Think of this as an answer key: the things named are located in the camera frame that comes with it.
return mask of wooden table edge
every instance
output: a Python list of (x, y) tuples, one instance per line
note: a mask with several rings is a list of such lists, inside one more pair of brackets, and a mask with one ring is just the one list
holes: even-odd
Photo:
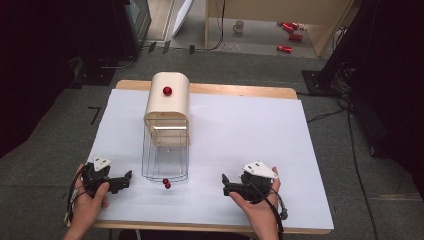
[[(116, 89), (149, 91), (150, 83), (150, 81), (142, 80), (120, 80), (116, 84)], [(294, 89), (278, 87), (190, 83), (190, 92), (218, 95), (297, 99), (297, 94)]]
[[(118, 228), (139, 230), (164, 230), (164, 231), (200, 231), (200, 232), (232, 232), (248, 237), (256, 237), (253, 229), (232, 225), (209, 225), (209, 224), (182, 224), (182, 223), (155, 223), (138, 221), (109, 221), (99, 220), (93, 227), (96, 228)], [(332, 229), (310, 229), (310, 228), (284, 228), (284, 233), (298, 234), (328, 234)]]

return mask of red object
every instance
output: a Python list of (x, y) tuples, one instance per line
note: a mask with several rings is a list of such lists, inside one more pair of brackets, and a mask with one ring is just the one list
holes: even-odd
[(170, 87), (164, 87), (163, 88), (163, 94), (165, 94), (165, 96), (171, 96), (171, 94), (172, 94), (172, 88), (170, 88)]
[(291, 47), (278, 44), (277, 51), (291, 53)]
[(303, 39), (303, 36), (300, 35), (300, 34), (290, 34), (290, 37), (289, 37), (289, 40), (291, 40), (291, 41), (300, 42), (300, 41), (302, 41), (302, 39)]
[(299, 29), (299, 24), (298, 24), (298, 23), (289, 23), (289, 24), (290, 24), (290, 26), (292, 26), (292, 28), (293, 28), (294, 30)]
[(290, 34), (294, 32), (294, 28), (289, 23), (283, 23), (281, 27)]

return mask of gray carpet floor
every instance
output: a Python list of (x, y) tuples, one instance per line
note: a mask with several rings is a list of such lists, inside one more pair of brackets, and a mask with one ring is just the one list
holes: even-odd
[[(0, 159), (0, 239), (60, 239), (66, 194), (86, 161), (112, 88), (122, 79), (150, 80), (160, 71), (184, 73), (191, 82), (293, 88), (307, 92), (301, 70), (321, 70), (324, 60), (223, 52), (143, 51), (116, 71), (109, 87), (66, 89), (24, 144)], [(334, 98), (299, 95), (306, 118), (339, 110)], [(101, 107), (92, 124), (96, 110)], [(327, 235), (286, 234), (285, 239), (375, 239), (351, 148), (379, 239), (424, 239), (424, 203), (411, 176), (391, 159), (374, 159), (360, 123), (344, 111), (308, 124), (335, 229)], [(113, 231), (116, 239), (118, 230)], [(92, 229), (86, 239), (108, 239)]]

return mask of red item on shelf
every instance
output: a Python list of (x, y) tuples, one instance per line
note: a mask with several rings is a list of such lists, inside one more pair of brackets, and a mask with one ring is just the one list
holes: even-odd
[(294, 32), (294, 28), (289, 23), (283, 23), (281, 27), (290, 34)]
[(278, 44), (277, 51), (291, 53), (292, 48), (289, 46), (284, 46), (282, 44)]
[(294, 30), (299, 29), (299, 23), (289, 23), (290, 26), (292, 26), (292, 28), (294, 28)]
[(290, 34), (290, 36), (289, 36), (289, 40), (291, 40), (291, 41), (301, 42), (302, 39), (303, 39), (303, 36), (300, 35), (300, 34)]

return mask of black cable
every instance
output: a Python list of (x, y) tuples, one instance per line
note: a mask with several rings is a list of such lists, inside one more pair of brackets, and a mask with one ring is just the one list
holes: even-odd
[(374, 221), (374, 216), (373, 216), (372, 211), (371, 211), (371, 207), (370, 207), (370, 204), (369, 204), (369, 201), (368, 201), (368, 196), (367, 196), (367, 193), (365, 191), (364, 184), (362, 183), (361, 174), (359, 173), (359, 168), (358, 168), (358, 162), (356, 160), (355, 142), (354, 142), (354, 138), (353, 138), (353, 131), (352, 131), (352, 123), (351, 123), (351, 120), (350, 120), (350, 114), (351, 114), (351, 110), (349, 109), (347, 111), (347, 119), (348, 119), (347, 121), (348, 121), (348, 125), (349, 125), (353, 162), (355, 164), (355, 171), (356, 171), (356, 175), (358, 176), (359, 185), (361, 186), (361, 190), (362, 190), (362, 194), (364, 196), (365, 204), (367, 205), (368, 214), (369, 214), (370, 219), (371, 219), (371, 224), (372, 224), (372, 228), (373, 228), (373, 231), (374, 231), (374, 238), (376, 240), (378, 240), (378, 233), (377, 233), (377, 227), (376, 227), (375, 221)]
[(283, 233), (284, 233), (284, 228), (283, 228), (283, 224), (281, 223), (281, 217), (278, 214), (278, 210), (276, 209), (276, 207), (268, 200), (268, 198), (255, 186), (252, 184), (252, 182), (250, 182), (248, 179), (245, 179), (250, 186), (253, 187), (253, 189), (256, 190), (256, 192), (259, 193), (259, 195), (261, 195), (262, 199), (265, 200), (265, 202), (269, 205), (269, 207), (271, 208), (272, 213), (274, 214), (275, 220), (277, 221), (277, 225), (278, 225), (278, 239), (283, 240)]
[(79, 178), (79, 176), (82, 173), (82, 171), (84, 171), (84, 169), (85, 169), (85, 165), (83, 167), (81, 167), (81, 169), (78, 170), (78, 172), (75, 174), (75, 177), (72, 180), (71, 187), (69, 188), (68, 202), (67, 202), (66, 211), (68, 213), (68, 219), (69, 219), (70, 222), (72, 221), (72, 204), (75, 202), (75, 199), (77, 199), (77, 197), (78, 197), (77, 196), (77, 197), (74, 198), (74, 200), (72, 200), (72, 195), (73, 195), (74, 189), (75, 189), (75, 183), (77, 182), (77, 179)]
[(335, 112), (331, 112), (331, 113), (324, 113), (324, 114), (321, 114), (321, 115), (318, 115), (318, 116), (316, 116), (316, 117), (312, 118), (311, 120), (308, 120), (307, 122), (308, 122), (308, 123), (310, 123), (310, 122), (313, 122), (313, 121), (316, 121), (316, 120), (319, 120), (319, 119), (323, 119), (323, 118), (329, 117), (329, 116), (331, 116), (331, 115), (339, 114), (339, 113), (341, 113), (341, 112), (343, 112), (343, 111), (345, 111), (345, 110), (346, 110), (346, 109), (340, 109), (340, 110), (335, 111)]
[(284, 204), (283, 199), (281, 198), (280, 194), (278, 194), (278, 192), (275, 191), (272, 187), (270, 187), (269, 189), (271, 189), (277, 195), (278, 201), (280, 202), (282, 209), (282, 212), (280, 213), (281, 220), (286, 220), (289, 215), (287, 214), (286, 205)]
[(125, 65), (120, 65), (120, 66), (114, 66), (114, 67), (107, 67), (107, 66), (101, 66), (100, 68), (103, 68), (103, 69), (123, 69), (123, 68), (126, 68), (126, 67), (128, 67), (128, 66), (130, 66), (133, 62), (134, 62), (134, 60), (135, 60), (135, 56), (129, 61), (129, 63), (127, 63), (127, 64), (125, 64)]
[(309, 97), (322, 97), (322, 96), (311, 95), (309, 93), (301, 93), (301, 92), (296, 92), (296, 95), (309, 96)]
[(222, 15), (221, 15), (221, 38), (219, 39), (218, 43), (215, 45), (215, 47), (211, 48), (211, 49), (207, 49), (206, 51), (213, 51), (215, 49), (217, 49), (219, 46), (221, 46), (222, 42), (224, 41), (224, 15), (225, 15), (225, 0), (224, 3), (222, 4)]

